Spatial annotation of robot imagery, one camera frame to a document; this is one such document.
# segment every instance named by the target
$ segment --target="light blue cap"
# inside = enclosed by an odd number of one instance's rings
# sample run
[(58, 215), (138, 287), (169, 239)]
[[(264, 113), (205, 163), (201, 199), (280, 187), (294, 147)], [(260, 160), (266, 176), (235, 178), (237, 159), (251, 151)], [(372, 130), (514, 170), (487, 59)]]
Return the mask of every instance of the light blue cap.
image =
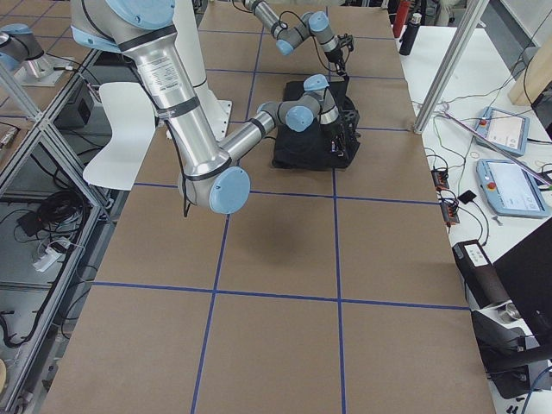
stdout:
[(13, 23), (0, 28), (4, 33), (8, 35), (31, 35), (33, 31), (23, 23)]
[(19, 62), (6, 53), (0, 53), (0, 64), (10, 72), (19, 67)]
[(251, 181), (248, 174), (238, 166), (221, 172), (210, 190), (210, 209), (220, 214), (237, 212), (248, 201)]
[(324, 75), (312, 75), (303, 82), (303, 89), (306, 91), (320, 91), (329, 86), (328, 80)]
[(103, 50), (104, 52), (120, 53), (121, 49), (113, 42), (104, 39), (103, 37), (96, 36), (94, 34), (86, 33), (79, 28), (71, 26), (73, 39), (82, 46), (90, 47), (92, 49)]
[(329, 19), (323, 11), (317, 11), (309, 18), (311, 32), (322, 32), (329, 26)]
[(285, 114), (285, 125), (296, 132), (303, 132), (314, 121), (314, 115), (306, 106), (294, 106)]
[(137, 28), (157, 30), (173, 24), (174, 0), (105, 0), (105, 2), (125, 22)]
[(284, 56), (287, 56), (288, 54), (293, 52), (293, 46), (289, 42), (282, 41), (281, 39), (279, 41), (276, 41), (276, 47)]

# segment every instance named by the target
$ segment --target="black bag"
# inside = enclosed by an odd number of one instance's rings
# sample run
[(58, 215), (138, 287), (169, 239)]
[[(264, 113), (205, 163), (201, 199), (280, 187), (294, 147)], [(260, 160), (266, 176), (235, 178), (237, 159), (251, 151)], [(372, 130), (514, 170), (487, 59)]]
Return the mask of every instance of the black bag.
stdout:
[[(315, 120), (303, 132), (295, 132), (286, 126), (278, 128), (274, 144), (273, 166), (276, 168), (303, 168), (325, 170), (346, 168), (353, 161), (360, 143), (356, 127), (360, 119), (353, 102), (346, 96), (348, 78), (340, 82), (330, 82), (329, 89), (342, 116), (337, 125), (338, 134), (325, 134)], [(303, 95), (303, 82), (288, 82), (284, 100), (297, 100)]]

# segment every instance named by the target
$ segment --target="white table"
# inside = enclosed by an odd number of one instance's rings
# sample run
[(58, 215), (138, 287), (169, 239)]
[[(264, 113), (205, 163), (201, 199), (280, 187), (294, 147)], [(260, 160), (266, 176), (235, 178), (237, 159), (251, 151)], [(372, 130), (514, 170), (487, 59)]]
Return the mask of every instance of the white table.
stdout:
[[(454, 33), (455, 28), (421, 27), (411, 54), (409, 56), (401, 56), (405, 78), (408, 82), (409, 92), (416, 112), (419, 106), (417, 103), (423, 102)], [(448, 82), (442, 96), (442, 101), (452, 101), (457, 97), (471, 95), (485, 95), (499, 88), (509, 76), (510, 72), (500, 58), (489, 36), (484, 29), (478, 28), (475, 30), (458, 66), (455, 68), (453, 76)], [(484, 97), (455, 100), (449, 105), (448, 111), (460, 119), (479, 116), (481, 111), (491, 103), (494, 107), (513, 113), (528, 111), (524, 115), (530, 119), (529, 138), (549, 142), (550, 139), (544, 127), (535, 113), (530, 110), (530, 107), (516, 106), (510, 103), (507, 94), (513, 85), (514, 81), (512, 80), (499, 93), (495, 91)], [(442, 110), (442, 108), (443, 106), (440, 105), (437, 109)], [(475, 120), (466, 121), (466, 123), (474, 126)], [(442, 137), (442, 144), (444, 146), (460, 154), (467, 154), (466, 168), (460, 185), (460, 168), (449, 170), (448, 181), (457, 195), (462, 194), (466, 190), (471, 190), (477, 194), (478, 197), (474, 201), (477, 202), (486, 214), (490, 227), (490, 236), (484, 249), (490, 260), (495, 261), (534, 229), (543, 224), (543, 220), (501, 216), (499, 220), (502, 225), (493, 220), (492, 217), (495, 214), (488, 206), (485, 195), (480, 188), (475, 173), (475, 165), (478, 159), (503, 159), (504, 157), (489, 148), (481, 147), (475, 143), (468, 150), (471, 135), (450, 120), (437, 118), (436, 126)], [(447, 160), (450, 166), (461, 165), (462, 159), (459, 156), (441, 147), (432, 121), (428, 124), (422, 137), (423, 144), (435, 150), (438, 155)], [(521, 160), (526, 162), (532, 169), (540, 172), (541, 166), (544, 163), (552, 162), (552, 145), (528, 143), (526, 153), (521, 157)], [(431, 166), (433, 165), (433, 157), (429, 158), (429, 163)], [(436, 160), (436, 165), (443, 166), (443, 163), (440, 160)], [(552, 206), (550, 194), (547, 192), (543, 194), (545, 194), (547, 204)], [(482, 220), (481, 213), (473, 204), (462, 205), (462, 207), (471, 211)], [(476, 239), (480, 232), (479, 224), (466, 212), (460, 211), (459, 218), (461, 223), (452, 226), (449, 234), (451, 246), (457, 242)], [(520, 405), (518, 412), (521, 412), (523, 402), (520, 404), (515, 399), (504, 400), (499, 396), (494, 384), (490, 383), (490, 387), (497, 413), (505, 412), (510, 405)], [(527, 414), (549, 414), (551, 406), (552, 392), (536, 392), (531, 396)]]

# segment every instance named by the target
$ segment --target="white sticker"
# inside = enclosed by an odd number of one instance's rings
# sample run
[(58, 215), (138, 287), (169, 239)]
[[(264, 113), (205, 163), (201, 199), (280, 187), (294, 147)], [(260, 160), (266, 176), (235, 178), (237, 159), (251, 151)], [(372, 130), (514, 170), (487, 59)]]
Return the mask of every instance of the white sticker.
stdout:
[(481, 249), (477, 244), (466, 245), (466, 253), (476, 267), (488, 264), (483, 252), (481, 252)]
[(146, 82), (147, 89), (155, 97), (182, 86), (176, 67), (167, 57), (139, 65), (138, 70)]

